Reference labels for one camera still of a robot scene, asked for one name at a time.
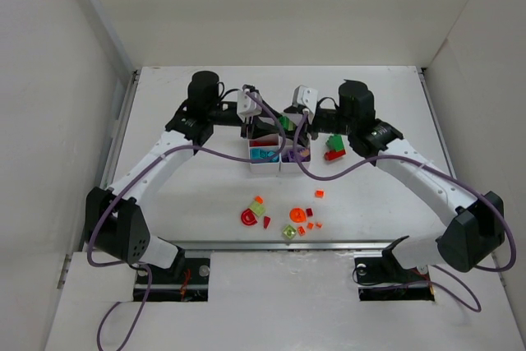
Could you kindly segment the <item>light green square lego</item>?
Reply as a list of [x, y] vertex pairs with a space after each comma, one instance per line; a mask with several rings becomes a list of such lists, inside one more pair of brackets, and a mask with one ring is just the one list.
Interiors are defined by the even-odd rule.
[[297, 229], [292, 225], [287, 224], [282, 230], [282, 236], [287, 240], [293, 240], [297, 235]]

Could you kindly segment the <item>red arch duplo brick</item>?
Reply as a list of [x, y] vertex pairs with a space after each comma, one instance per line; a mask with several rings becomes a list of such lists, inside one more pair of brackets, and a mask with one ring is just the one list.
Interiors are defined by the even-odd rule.
[[277, 146], [279, 143], [275, 140], [266, 140], [266, 141], [258, 141], [258, 140], [252, 140], [249, 141], [250, 147], [268, 147], [268, 146]]

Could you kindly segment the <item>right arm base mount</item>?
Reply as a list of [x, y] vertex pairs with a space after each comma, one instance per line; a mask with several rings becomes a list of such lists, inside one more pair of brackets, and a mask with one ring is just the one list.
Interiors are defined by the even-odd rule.
[[395, 260], [393, 250], [406, 238], [395, 240], [381, 251], [354, 254], [352, 277], [361, 302], [435, 301], [429, 275], [421, 274], [416, 267], [404, 269]]

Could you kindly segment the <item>green and red duplo stack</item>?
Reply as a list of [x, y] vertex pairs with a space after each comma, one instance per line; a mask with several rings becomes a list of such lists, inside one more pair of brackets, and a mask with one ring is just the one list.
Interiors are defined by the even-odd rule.
[[341, 135], [331, 135], [325, 142], [327, 151], [324, 153], [324, 159], [327, 162], [335, 161], [346, 155], [344, 142]]

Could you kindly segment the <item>green duplo brick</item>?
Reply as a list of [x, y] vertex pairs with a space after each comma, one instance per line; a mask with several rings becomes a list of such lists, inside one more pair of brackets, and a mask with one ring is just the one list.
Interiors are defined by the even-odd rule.
[[279, 123], [286, 132], [292, 132], [296, 129], [296, 124], [286, 116], [281, 116], [279, 118]]

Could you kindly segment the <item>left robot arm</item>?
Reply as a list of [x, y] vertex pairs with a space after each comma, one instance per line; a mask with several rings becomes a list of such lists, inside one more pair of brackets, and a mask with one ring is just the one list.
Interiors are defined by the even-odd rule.
[[231, 160], [231, 155], [206, 148], [216, 126], [237, 127], [242, 137], [257, 132], [285, 136], [279, 113], [259, 91], [245, 85], [234, 102], [225, 101], [223, 82], [212, 71], [193, 74], [187, 98], [164, 127], [151, 150], [125, 176], [109, 187], [93, 188], [86, 197], [84, 238], [87, 261], [93, 252], [113, 257], [112, 265], [153, 265], [167, 270], [184, 258], [184, 250], [149, 230], [141, 204], [153, 197], [175, 171], [199, 152]]

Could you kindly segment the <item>purple lego brick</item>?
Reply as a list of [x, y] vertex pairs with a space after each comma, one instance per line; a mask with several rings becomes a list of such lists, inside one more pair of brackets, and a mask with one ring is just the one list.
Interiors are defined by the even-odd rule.
[[309, 149], [303, 148], [295, 150], [294, 148], [291, 148], [282, 154], [281, 160], [283, 163], [296, 163], [298, 160], [300, 162], [310, 162], [311, 153]]

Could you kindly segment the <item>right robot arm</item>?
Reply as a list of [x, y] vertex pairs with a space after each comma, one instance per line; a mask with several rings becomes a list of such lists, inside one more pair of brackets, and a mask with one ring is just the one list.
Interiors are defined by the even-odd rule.
[[398, 129], [376, 116], [374, 95], [365, 83], [346, 80], [338, 95], [334, 109], [323, 109], [317, 90], [299, 86], [290, 107], [302, 115], [297, 135], [346, 136], [364, 163], [401, 182], [444, 226], [437, 233], [393, 241], [382, 252], [386, 269], [447, 264], [465, 273], [510, 239], [502, 199], [493, 192], [471, 190], [427, 161]]

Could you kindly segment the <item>teal square lego brick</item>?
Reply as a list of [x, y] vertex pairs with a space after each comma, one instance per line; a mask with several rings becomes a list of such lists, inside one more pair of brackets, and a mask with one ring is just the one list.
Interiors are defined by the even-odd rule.
[[271, 163], [278, 163], [279, 162], [279, 154], [277, 154], [276, 152], [274, 151], [268, 151], [267, 152], [267, 156], [266, 158], [271, 162]]

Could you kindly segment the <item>light green curved lego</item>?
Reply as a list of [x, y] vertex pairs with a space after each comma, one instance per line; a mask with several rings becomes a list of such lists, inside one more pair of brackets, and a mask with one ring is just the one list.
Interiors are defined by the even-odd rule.
[[249, 206], [248, 209], [254, 214], [256, 217], [261, 217], [266, 213], [265, 206], [260, 203], [259, 201], [253, 201]]

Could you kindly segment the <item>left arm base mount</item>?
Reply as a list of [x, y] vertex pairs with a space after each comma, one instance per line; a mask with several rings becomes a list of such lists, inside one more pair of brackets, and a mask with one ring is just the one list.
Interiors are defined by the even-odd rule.
[[146, 296], [147, 302], [201, 303], [209, 298], [211, 253], [186, 250], [183, 259], [174, 268], [160, 269], [151, 266], [151, 285], [147, 292], [148, 278], [142, 270], [136, 274], [132, 290], [134, 302]]

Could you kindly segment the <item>teal curved lego brick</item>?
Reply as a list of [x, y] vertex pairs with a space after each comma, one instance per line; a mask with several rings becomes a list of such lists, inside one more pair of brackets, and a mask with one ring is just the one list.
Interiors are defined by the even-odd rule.
[[261, 147], [252, 147], [249, 150], [251, 162], [254, 164], [269, 162], [269, 160], [266, 158], [268, 151], [272, 150], [264, 150]]

